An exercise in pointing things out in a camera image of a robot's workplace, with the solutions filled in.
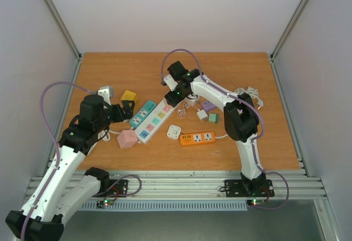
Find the pink cube socket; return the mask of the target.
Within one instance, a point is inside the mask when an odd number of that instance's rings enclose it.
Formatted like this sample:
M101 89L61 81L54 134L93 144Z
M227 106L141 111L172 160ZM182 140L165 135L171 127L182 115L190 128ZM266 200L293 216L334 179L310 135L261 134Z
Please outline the pink cube socket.
M118 136L117 141L121 149L131 148L137 143L138 139L134 130L123 130Z

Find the long white power strip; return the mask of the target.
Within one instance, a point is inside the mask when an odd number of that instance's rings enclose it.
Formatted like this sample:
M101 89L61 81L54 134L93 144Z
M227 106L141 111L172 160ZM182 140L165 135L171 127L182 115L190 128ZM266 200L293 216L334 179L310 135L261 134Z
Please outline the long white power strip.
M144 144L149 142L176 109L176 107L168 105L164 100L156 104L155 109L146 119L136 129L133 129L137 139Z

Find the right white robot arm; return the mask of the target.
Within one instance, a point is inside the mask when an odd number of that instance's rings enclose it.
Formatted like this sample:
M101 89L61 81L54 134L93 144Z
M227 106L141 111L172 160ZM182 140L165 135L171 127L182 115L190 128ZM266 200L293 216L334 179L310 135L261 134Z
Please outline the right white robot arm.
M224 115L227 135L236 142L241 160L241 182L246 195L257 194L266 179L257 152L256 135L259 118L251 97L237 95L210 80L198 69L184 68L180 61L171 64L167 71L171 77L162 78L162 85L170 91L164 96L175 107L190 95L200 96L219 108Z

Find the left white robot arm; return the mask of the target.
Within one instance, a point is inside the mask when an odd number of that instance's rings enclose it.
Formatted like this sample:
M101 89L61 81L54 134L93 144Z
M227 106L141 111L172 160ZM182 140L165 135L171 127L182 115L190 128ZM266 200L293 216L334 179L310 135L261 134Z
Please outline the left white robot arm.
M64 189L92 147L100 132L112 123L130 119L134 101L112 105L98 94L84 97L76 115L59 141L56 155L39 186L19 211L11 210L5 222L20 240L60 240L64 226L78 208L93 196L104 196L112 185L109 173L91 167L69 193Z

